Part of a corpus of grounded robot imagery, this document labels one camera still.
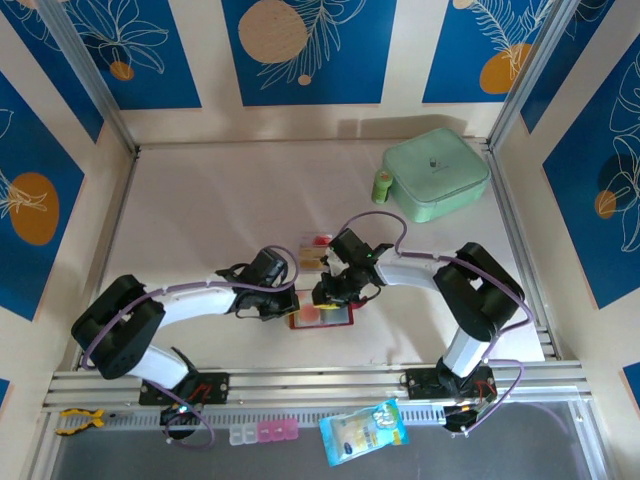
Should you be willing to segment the aluminium side rail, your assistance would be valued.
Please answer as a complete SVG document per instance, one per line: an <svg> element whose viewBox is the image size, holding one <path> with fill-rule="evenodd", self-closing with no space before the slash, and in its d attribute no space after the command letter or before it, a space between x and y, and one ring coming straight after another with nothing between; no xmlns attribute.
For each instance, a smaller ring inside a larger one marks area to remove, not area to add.
<svg viewBox="0 0 640 480"><path fill-rule="evenodd" d="M492 185L501 216L506 227L507 237L514 255L516 268L520 275L521 285L526 294L528 305L536 315L535 326L538 339L546 360L561 360L552 326L545 294L538 283L538 275L533 264L530 249L525 238L525 231L519 219L513 194L509 187L499 157L489 147L483 154L491 170Z"/></svg>
<svg viewBox="0 0 640 480"><path fill-rule="evenodd" d="M125 162L122 172L117 175L115 184L110 191L109 201L102 217L100 235L77 311L78 315L82 315L85 312L101 291L115 238L135 176L139 154L140 149L137 148Z"/></svg>

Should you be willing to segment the card with red circle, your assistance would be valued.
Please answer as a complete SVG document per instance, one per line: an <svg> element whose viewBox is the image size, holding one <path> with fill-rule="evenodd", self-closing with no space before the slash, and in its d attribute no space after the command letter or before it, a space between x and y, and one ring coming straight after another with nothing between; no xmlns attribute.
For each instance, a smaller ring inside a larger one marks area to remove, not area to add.
<svg viewBox="0 0 640 480"><path fill-rule="evenodd" d="M300 306L300 309L293 315L292 327L294 329L314 328L323 323L322 310L313 303Z"/></svg>

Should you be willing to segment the blue snack packet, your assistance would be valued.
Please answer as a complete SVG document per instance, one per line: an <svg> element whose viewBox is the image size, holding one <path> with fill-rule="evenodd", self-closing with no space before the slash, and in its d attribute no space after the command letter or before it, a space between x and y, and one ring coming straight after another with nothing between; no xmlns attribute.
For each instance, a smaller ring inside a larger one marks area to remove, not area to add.
<svg viewBox="0 0 640 480"><path fill-rule="evenodd" d="M323 418L319 428L330 467L386 446L409 443L396 399L388 399L350 414Z"/></svg>

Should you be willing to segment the aluminium front rail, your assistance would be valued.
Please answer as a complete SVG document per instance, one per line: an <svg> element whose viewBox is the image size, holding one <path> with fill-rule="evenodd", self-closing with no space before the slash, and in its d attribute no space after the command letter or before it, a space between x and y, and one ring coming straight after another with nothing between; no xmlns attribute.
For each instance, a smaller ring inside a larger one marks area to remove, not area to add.
<svg viewBox="0 0 640 480"><path fill-rule="evenodd" d="M428 364L363 367L209 369L230 375L225 408L364 406L386 398L408 401L404 374ZM592 389L578 361L528 362L524 369L504 361L490 362L493 383L510 401L590 400ZM53 374L43 400L45 411L78 407L133 410L162 408L138 402L142 381L125 376L105 380L96 372Z"/></svg>

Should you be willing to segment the small green bottle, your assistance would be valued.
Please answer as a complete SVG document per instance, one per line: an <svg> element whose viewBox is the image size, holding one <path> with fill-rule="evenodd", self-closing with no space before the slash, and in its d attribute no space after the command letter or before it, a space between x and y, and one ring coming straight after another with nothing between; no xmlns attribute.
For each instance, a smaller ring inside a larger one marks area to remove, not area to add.
<svg viewBox="0 0 640 480"><path fill-rule="evenodd" d="M371 200L373 203L384 204L388 200L393 180L393 174L387 169L380 168L376 171L371 192Z"/></svg>

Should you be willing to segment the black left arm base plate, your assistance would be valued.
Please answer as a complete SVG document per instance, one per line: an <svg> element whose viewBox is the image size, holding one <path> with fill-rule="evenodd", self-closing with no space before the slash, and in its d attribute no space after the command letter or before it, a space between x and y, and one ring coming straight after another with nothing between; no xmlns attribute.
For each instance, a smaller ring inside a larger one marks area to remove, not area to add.
<svg viewBox="0 0 640 480"><path fill-rule="evenodd" d="M230 375L222 373L190 372L173 389L173 393L190 404L221 405L227 401ZM142 383L138 402L143 406L168 406L175 402L150 382Z"/></svg>

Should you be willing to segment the mint green zip pouch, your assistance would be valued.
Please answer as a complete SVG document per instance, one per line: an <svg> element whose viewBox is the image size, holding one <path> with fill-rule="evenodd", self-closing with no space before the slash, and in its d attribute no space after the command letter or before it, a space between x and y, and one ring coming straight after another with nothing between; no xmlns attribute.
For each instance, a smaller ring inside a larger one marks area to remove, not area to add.
<svg viewBox="0 0 640 480"><path fill-rule="evenodd" d="M481 156L448 128L388 148L382 166L393 177L392 198L414 223L432 221L475 202L491 177Z"/></svg>

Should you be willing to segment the red card holder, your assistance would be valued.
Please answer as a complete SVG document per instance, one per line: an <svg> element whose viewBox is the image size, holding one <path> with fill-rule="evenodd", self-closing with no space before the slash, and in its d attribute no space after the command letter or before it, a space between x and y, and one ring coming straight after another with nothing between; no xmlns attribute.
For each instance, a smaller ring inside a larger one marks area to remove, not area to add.
<svg viewBox="0 0 640 480"><path fill-rule="evenodd" d="M299 305L303 305L303 304L307 304L307 303L313 303L312 300L312 295L311 295L311 291L301 291L298 293L299 294ZM350 326L354 324L354 309L358 309L360 307L359 304L357 304L356 306L353 305L349 305L346 308L341 308L341 309L348 309L349 310L349 314L350 314L350 319L351 322L349 325L325 325L324 323L322 323L319 326L316 326L314 328L303 328L303 329L319 329L319 328L332 328L332 327L342 327L342 326ZM292 320L293 320L293 315L289 315L288 316L288 326L290 329L292 330L303 330L303 329L294 329L292 327Z"/></svg>

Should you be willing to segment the aluminium frame post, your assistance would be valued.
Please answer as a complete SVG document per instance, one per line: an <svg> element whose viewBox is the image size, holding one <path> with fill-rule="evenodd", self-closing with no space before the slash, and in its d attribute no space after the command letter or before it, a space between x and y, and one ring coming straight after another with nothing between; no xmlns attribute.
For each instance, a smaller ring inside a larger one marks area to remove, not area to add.
<svg viewBox="0 0 640 480"><path fill-rule="evenodd" d="M90 53L63 6L57 0L34 0L36 8L67 63L94 106L126 150L136 157L139 147Z"/></svg>
<svg viewBox="0 0 640 480"><path fill-rule="evenodd" d="M523 69L514 81L488 137L488 151L495 153L520 116L520 110L554 52L580 0L553 0L551 11L541 26Z"/></svg>

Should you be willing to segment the pink pill box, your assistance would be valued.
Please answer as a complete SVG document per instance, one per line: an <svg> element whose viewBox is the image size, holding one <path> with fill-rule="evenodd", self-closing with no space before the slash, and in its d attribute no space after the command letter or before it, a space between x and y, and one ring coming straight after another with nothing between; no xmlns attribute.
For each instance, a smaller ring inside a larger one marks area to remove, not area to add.
<svg viewBox="0 0 640 480"><path fill-rule="evenodd" d="M295 418L263 421L257 424L258 443L292 441L298 437L299 425Z"/></svg>

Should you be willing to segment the yellow handled pliers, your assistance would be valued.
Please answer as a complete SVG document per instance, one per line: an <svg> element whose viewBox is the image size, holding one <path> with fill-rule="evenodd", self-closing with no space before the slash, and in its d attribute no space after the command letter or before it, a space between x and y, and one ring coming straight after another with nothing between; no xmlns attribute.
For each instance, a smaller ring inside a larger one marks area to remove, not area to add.
<svg viewBox="0 0 640 480"><path fill-rule="evenodd" d="M120 412L106 411L104 409L88 410L81 408L71 408L63 410L60 413L63 418L73 417L82 418L83 421L73 428L57 428L55 434L58 436L69 437L90 429L102 428L106 425L107 420L115 420L121 417Z"/></svg>

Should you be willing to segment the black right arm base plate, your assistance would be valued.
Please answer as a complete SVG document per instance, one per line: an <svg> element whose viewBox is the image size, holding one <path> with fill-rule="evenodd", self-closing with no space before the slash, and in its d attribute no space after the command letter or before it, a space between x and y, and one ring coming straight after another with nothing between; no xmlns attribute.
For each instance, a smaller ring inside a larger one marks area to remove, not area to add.
<svg viewBox="0 0 640 480"><path fill-rule="evenodd" d="M469 376L458 377L446 367L411 368L404 374L411 400L463 400L497 398L490 367L479 366Z"/></svg>

